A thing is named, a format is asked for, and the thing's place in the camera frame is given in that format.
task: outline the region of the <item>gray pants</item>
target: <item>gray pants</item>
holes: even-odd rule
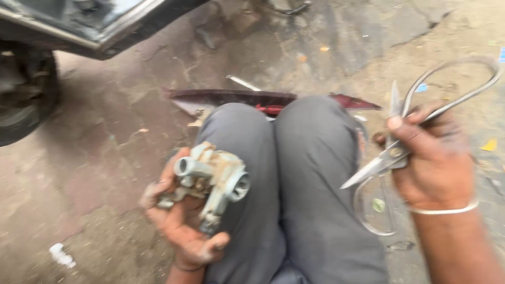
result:
[[[355,127],[327,97],[296,100],[273,123],[242,104],[209,116],[197,144],[240,157],[251,189],[226,209],[231,241],[206,284],[388,283],[382,244],[339,189],[358,168]]]

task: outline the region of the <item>dirty hand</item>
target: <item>dirty hand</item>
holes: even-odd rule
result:
[[[394,183],[400,195],[418,209],[460,209],[468,206],[473,196],[473,161],[467,137],[450,111],[419,125],[441,106],[442,102],[433,102],[412,109],[405,119],[387,120],[390,133],[412,151],[408,166],[393,170]],[[385,138],[377,133],[373,139],[384,145]]]
[[[174,246],[174,265],[180,270],[195,270],[215,262],[223,256],[223,249],[230,236],[221,232],[211,239],[198,231],[199,217],[205,200],[185,196],[170,210],[156,207],[162,193],[173,193],[179,186],[174,174],[174,164],[182,157],[189,156],[189,148],[182,148],[165,166],[160,180],[147,186],[139,204],[145,209],[148,218]]]

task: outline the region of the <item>dirt ground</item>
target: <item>dirt ground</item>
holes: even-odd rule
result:
[[[498,0],[314,1],[291,18],[261,10],[244,14],[241,2],[224,2],[221,12],[201,7],[106,62],[57,53],[59,109],[33,134],[0,148],[0,282],[164,282],[171,249],[136,202],[171,149],[190,145],[196,129],[187,127],[192,120],[163,87],[242,89],[225,78],[232,74],[264,90],[300,96],[341,91],[386,106],[394,80],[406,93],[441,61],[498,58],[505,46],[505,2]],[[195,36],[197,25],[211,33],[215,50]],[[428,90],[414,103],[457,98],[489,74],[467,65],[443,71],[427,80]],[[505,263],[505,200],[485,179],[505,183],[503,82],[455,114],[482,164],[480,209]],[[371,133],[387,116],[358,114],[368,119]],[[497,149],[480,150],[491,138]],[[369,149],[364,161],[377,153]],[[384,244],[417,242],[398,198],[394,206],[398,233]],[[375,215],[381,223],[383,216]],[[74,257],[74,268],[51,259],[48,249],[57,242]],[[390,253],[387,261],[391,283],[428,282],[418,248]]]

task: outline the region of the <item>metal scissors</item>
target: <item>metal scissors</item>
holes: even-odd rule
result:
[[[468,58],[462,58],[462,59],[457,59],[454,61],[449,61],[449,62],[444,62],[438,66],[435,66],[434,68],[426,71],[417,81],[412,85],[412,87],[409,89],[405,100],[403,104],[399,100],[399,91],[396,85],[396,82],[393,82],[393,87],[391,90],[391,101],[390,101],[390,109],[389,109],[389,114],[390,115],[399,115],[402,118],[404,118],[410,108],[410,104],[412,101],[412,96],[414,92],[417,90],[419,85],[429,76],[434,74],[437,71],[440,71],[442,69],[445,69],[447,67],[456,65],[456,64],[461,64],[461,63],[478,63],[478,64],[484,64],[486,65],[492,72],[493,76],[489,81],[487,81],[485,84],[482,86],[470,91],[469,93],[461,96],[459,99],[452,101],[448,103],[447,105],[437,109],[433,113],[431,113],[423,122],[431,120],[440,114],[444,113],[445,111],[451,109],[452,107],[455,107],[462,102],[465,102],[466,100],[478,95],[479,93],[487,90],[491,86],[493,86],[501,77],[503,70],[501,69],[500,65],[498,64],[497,60],[487,58],[487,57],[468,57]],[[397,168],[404,168],[408,164],[408,155],[411,153],[411,151],[405,147],[398,139],[395,139],[392,136],[387,137],[386,139],[386,149],[382,151],[376,158],[374,158],[370,163],[365,165],[361,170],[359,170],[356,174],[354,174],[348,181],[346,181],[340,189],[343,188],[348,188],[352,185],[355,184],[360,184],[358,188],[356,189],[355,196],[354,196],[354,210],[356,212],[356,216],[358,220],[367,228],[369,231],[371,231],[374,234],[381,235],[381,236],[390,236],[395,234],[395,220],[393,217],[393,211],[391,209],[391,201],[389,200],[387,188],[386,188],[386,183],[384,180],[384,174],[387,173],[391,169],[397,169]],[[381,184],[381,189],[384,194],[385,198],[385,203],[387,204],[387,211],[389,214],[392,230],[390,231],[380,231],[374,228],[365,218],[365,211],[364,211],[364,198],[362,196],[362,191],[365,187],[366,184],[368,184],[372,179],[374,178],[380,178],[380,184]]]

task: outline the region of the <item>left hand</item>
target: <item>left hand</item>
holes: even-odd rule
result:
[[[162,193],[173,193],[179,186],[173,167],[178,159],[187,156],[189,156],[188,147],[182,148],[172,157],[165,166],[160,180],[147,186],[139,204],[145,209],[148,218],[174,246],[176,267],[194,270],[221,259],[230,236],[221,232],[208,239],[205,234],[198,231],[200,222],[198,215],[205,205],[205,199],[185,196],[170,210],[156,207]]]

